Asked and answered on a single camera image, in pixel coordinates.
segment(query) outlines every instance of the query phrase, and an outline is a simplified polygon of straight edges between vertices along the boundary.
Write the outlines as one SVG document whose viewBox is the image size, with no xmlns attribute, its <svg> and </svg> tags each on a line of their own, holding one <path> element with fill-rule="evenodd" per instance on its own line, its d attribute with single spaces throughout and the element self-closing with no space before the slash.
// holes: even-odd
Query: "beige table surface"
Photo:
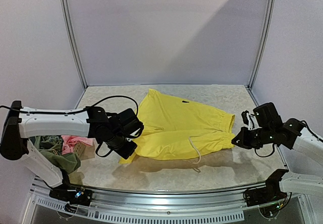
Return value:
<svg viewBox="0 0 323 224">
<path fill-rule="evenodd" d="M 243 85 L 135 85 L 89 87 L 79 107 L 91 105 L 109 95 L 127 95 L 138 103 L 156 89 L 164 94 L 215 106 L 236 115 L 233 133 L 243 126 L 241 112 L 252 111 L 255 105 Z M 109 99 L 100 104 L 106 111 L 121 112 L 135 109 L 127 99 Z M 102 153 L 108 149 L 101 148 Z M 272 150 L 266 146 L 259 154 L 267 155 Z M 239 147 L 221 150 L 203 156 L 199 164 L 183 160 L 158 161 L 138 157 L 131 164 L 120 165 L 120 157 L 112 153 L 106 158 L 95 155 L 94 147 L 87 147 L 81 157 L 81 167 L 70 174 L 71 183 L 107 189 L 122 190 L 209 190 L 252 184 L 265 180 L 274 170 L 283 169 L 279 153 L 260 158 L 253 150 Z"/>
</svg>

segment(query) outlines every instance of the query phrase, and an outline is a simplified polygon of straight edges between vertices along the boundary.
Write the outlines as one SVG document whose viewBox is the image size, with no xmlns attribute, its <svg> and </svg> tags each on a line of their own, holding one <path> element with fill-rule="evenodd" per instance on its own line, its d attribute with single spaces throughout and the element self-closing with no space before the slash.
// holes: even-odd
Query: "yellow fabric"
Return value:
<svg viewBox="0 0 323 224">
<path fill-rule="evenodd" d="M 141 136 L 134 139 L 138 147 L 119 163 L 130 163 L 136 155 L 158 160 L 196 158 L 189 137 L 201 155 L 234 147 L 235 116 L 213 106 L 150 89 L 139 106 L 138 118 L 144 123 Z"/>
</svg>

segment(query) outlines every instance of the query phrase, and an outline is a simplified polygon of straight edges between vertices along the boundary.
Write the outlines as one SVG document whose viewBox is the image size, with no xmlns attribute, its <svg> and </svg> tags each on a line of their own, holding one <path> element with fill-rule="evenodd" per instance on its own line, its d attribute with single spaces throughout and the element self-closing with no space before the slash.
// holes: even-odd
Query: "green cloth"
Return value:
<svg viewBox="0 0 323 224">
<path fill-rule="evenodd" d="M 81 166 L 81 161 L 75 153 L 62 155 L 64 141 L 61 136 L 38 136 L 31 137 L 29 140 L 45 158 L 68 174 Z"/>
</svg>

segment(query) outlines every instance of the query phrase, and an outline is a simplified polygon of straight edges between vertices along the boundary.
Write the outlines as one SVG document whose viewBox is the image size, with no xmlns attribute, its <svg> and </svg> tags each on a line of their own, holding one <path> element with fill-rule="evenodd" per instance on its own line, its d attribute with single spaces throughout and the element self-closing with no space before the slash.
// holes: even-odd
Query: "white wall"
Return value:
<svg viewBox="0 0 323 224">
<path fill-rule="evenodd" d="M 68 0 L 89 85 L 247 84 L 267 0 Z"/>
<path fill-rule="evenodd" d="M 275 0 L 263 58 L 252 92 L 272 101 L 283 120 L 306 120 L 323 136 L 323 0 Z M 311 159 L 285 150 L 291 171 L 323 175 Z M 312 198 L 318 223 L 323 199 Z"/>
<path fill-rule="evenodd" d="M 0 4 L 0 104 L 20 99 L 25 106 L 74 108 L 83 89 L 60 0 Z M 0 110 L 0 125 L 6 114 Z M 19 223 L 33 178 L 18 162 L 0 156 L 0 223 Z"/>
</svg>

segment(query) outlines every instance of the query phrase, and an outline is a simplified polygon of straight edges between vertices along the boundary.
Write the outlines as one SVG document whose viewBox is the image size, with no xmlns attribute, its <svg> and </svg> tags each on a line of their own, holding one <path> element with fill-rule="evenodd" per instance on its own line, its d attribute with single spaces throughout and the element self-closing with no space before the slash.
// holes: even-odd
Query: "pink cloth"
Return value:
<svg viewBox="0 0 323 224">
<path fill-rule="evenodd" d="M 77 137 L 77 136 L 61 136 L 64 140 L 63 148 L 62 148 L 62 154 L 66 154 L 69 152 L 74 152 L 74 146 L 81 142 L 85 144 L 86 146 L 92 146 L 93 145 L 93 139 L 86 138 L 86 137 Z"/>
</svg>

